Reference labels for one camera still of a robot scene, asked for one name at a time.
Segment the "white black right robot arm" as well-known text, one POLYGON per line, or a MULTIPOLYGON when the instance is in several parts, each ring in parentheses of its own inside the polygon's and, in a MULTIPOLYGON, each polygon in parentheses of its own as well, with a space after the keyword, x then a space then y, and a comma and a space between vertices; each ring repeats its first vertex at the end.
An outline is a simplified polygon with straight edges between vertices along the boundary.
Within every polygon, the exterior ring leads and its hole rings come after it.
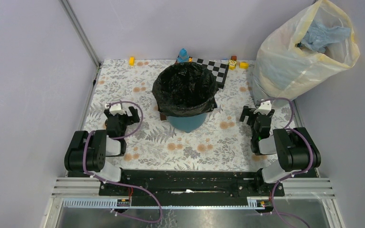
POLYGON ((271 131, 275 110, 272 108, 250 108, 244 106, 240 122, 247 118, 251 129, 250 148, 257 155, 277 155, 271 165, 257 171, 253 183, 254 191, 261 196, 272 190, 272 184, 287 176, 319 167, 321 156, 304 127, 271 131))

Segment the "black trash bag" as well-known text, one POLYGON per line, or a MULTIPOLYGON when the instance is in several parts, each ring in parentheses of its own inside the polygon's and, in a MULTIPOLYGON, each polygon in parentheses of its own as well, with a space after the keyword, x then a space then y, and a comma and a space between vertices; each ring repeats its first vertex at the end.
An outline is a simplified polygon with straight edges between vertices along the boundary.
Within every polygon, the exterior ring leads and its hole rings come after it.
POLYGON ((197 63, 177 63, 155 79, 152 93, 158 111, 165 116, 192 117, 217 108, 219 91, 212 72, 197 63))

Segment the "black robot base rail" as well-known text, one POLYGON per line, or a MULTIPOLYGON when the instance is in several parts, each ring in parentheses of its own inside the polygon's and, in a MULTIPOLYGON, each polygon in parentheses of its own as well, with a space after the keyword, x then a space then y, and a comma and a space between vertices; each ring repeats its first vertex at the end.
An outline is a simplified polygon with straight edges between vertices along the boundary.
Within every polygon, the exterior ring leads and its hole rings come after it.
POLYGON ((247 171, 122 170, 121 186, 101 183, 100 196, 126 197, 132 206, 247 206, 248 197, 283 197, 283 185, 265 183, 247 171))

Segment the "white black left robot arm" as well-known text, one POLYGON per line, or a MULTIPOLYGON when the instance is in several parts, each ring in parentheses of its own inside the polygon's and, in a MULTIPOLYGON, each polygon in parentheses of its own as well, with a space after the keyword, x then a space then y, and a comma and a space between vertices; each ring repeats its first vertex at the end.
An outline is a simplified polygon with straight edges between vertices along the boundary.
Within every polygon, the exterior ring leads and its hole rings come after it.
POLYGON ((70 177, 98 177, 111 181, 110 189, 116 195, 128 191, 128 183, 121 178, 122 169, 107 161, 107 157, 121 157, 126 152, 126 130, 133 124, 140 124, 138 109, 128 107, 130 114, 121 104, 107 106, 106 129, 76 131, 64 157, 64 165, 70 177))

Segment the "teal plastic trash bin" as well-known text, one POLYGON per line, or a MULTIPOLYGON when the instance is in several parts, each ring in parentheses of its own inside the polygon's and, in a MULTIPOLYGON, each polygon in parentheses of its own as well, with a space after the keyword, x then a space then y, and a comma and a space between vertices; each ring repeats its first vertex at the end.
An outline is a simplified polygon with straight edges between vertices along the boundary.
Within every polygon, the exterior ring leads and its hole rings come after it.
POLYGON ((175 129, 190 133, 198 129, 205 122, 207 115, 207 113, 202 113, 190 117, 167 116, 166 119, 175 129))

